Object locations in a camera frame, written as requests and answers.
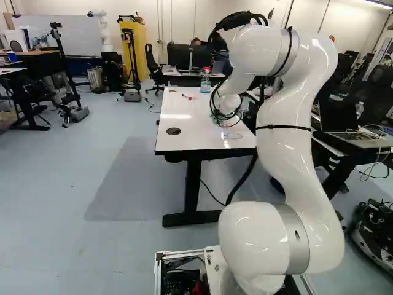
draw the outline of table leg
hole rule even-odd
[[[185,177],[184,211],[181,213],[164,215],[163,227],[189,226],[217,222],[221,210],[197,211],[201,178],[201,160],[187,161],[187,175]]]
[[[340,187],[345,183],[356,165],[356,157],[347,156],[340,160],[337,166],[329,173],[329,176],[322,183],[329,200],[333,199],[340,190]]]
[[[11,80],[10,82],[12,91],[14,93],[14,97],[18,99],[17,104],[19,104],[22,112],[23,118],[18,119],[14,124],[12,124],[12,129],[19,130],[38,130],[38,131],[47,131],[50,129],[48,126],[40,126],[37,125],[34,120],[34,112],[33,107],[29,101],[29,96],[25,93],[23,88],[23,79],[20,77],[16,77],[15,80]],[[29,125],[21,125],[22,122],[27,121]]]
[[[37,125],[36,121],[34,120],[34,115],[36,113],[34,112],[30,103],[19,102],[18,104],[23,112],[23,118],[18,119],[14,124],[12,124],[11,126],[12,129],[37,130],[37,131],[50,130],[49,126]],[[24,121],[27,121],[29,125],[21,125],[21,123]]]

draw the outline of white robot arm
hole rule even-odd
[[[331,270],[344,255],[341,224],[314,169],[310,130],[312,103],[337,66],[337,51],[327,36],[252,24],[229,49],[234,70],[213,97],[221,110],[238,104],[236,94],[255,75],[284,83],[259,109],[256,136],[259,159],[286,201],[235,202],[219,218],[221,251],[237,284],[247,294],[271,294],[285,273]]]
[[[101,37],[103,42],[103,51],[113,52],[113,45],[111,43],[111,37],[107,24],[107,13],[104,9],[90,10],[87,13],[88,17],[97,17],[99,21],[99,28],[101,30]]]

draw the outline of laptop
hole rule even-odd
[[[320,129],[313,136],[344,152],[354,149],[386,150],[393,146],[375,133],[361,133],[357,123],[356,105],[345,101],[320,101]],[[311,126],[316,116],[311,117]]]

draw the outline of black table frame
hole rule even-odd
[[[315,166],[322,166],[329,172],[328,177],[322,183],[322,187],[329,200],[334,198],[356,166],[375,163],[378,157],[374,151],[368,151],[366,149],[340,157],[316,140],[312,140],[312,149]],[[338,163],[334,164],[335,168],[329,167],[329,163],[331,163],[330,159],[338,161]]]
[[[31,97],[25,92],[23,88],[23,76],[26,75],[26,70],[9,72],[3,74],[1,77],[9,78],[9,86],[14,93],[12,99],[15,104],[19,104],[20,109],[23,112],[23,117],[19,118],[11,125],[11,129],[19,130],[37,130],[37,131],[47,131],[50,129],[49,126],[38,125],[34,119],[34,116],[41,113],[42,109],[33,109],[31,103]],[[29,125],[22,125],[24,121],[27,121]]]
[[[198,211],[199,188],[202,161],[226,159],[254,155],[255,147],[244,149],[211,149],[201,151],[155,151],[155,155],[163,155],[169,163],[187,162],[185,176],[184,211],[164,215],[163,227],[189,226],[217,222],[221,210]]]

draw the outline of white wall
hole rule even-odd
[[[321,33],[333,35],[338,51],[370,52],[377,41],[389,10],[363,0],[331,0]]]
[[[146,39],[153,45],[156,59],[160,46],[158,35],[166,43],[170,41],[170,0],[14,0],[21,3],[24,14],[74,14],[84,15],[90,9],[103,8],[108,12],[109,30],[115,50],[122,50],[118,15],[138,14],[145,19]],[[158,32],[157,20],[163,27]],[[172,0],[172,40],[188,44],[194,37],[206,40],[216,22],[239,10],[267,15],[274,8],[273,20],[281,26],[290,0]],[[321,24],[327,0],[295,0],[289,25],[316,32]],[[355,50],[367,53],[388,15],[388,10],[368,5],[364,0],[331,0],[321,32],[336,38],[339,52]],[[225,32],[229,40],[234,32]],[[165,51],[161,62],[165,61]]]
[[[288,26],[309,32],[318,32],[328,0],[295,0]]]
[[[389,21],[386,23],[384,31],[381,34],[381,37],[378,39],[374,52],[376,52],[377,50],[379,50],[379,48],[381,48],[383,41],[385,41],[386,38],[393,38],[393,31],[387,30],[387,27],[391,25],[393,25],[393,17],[390,16]]]

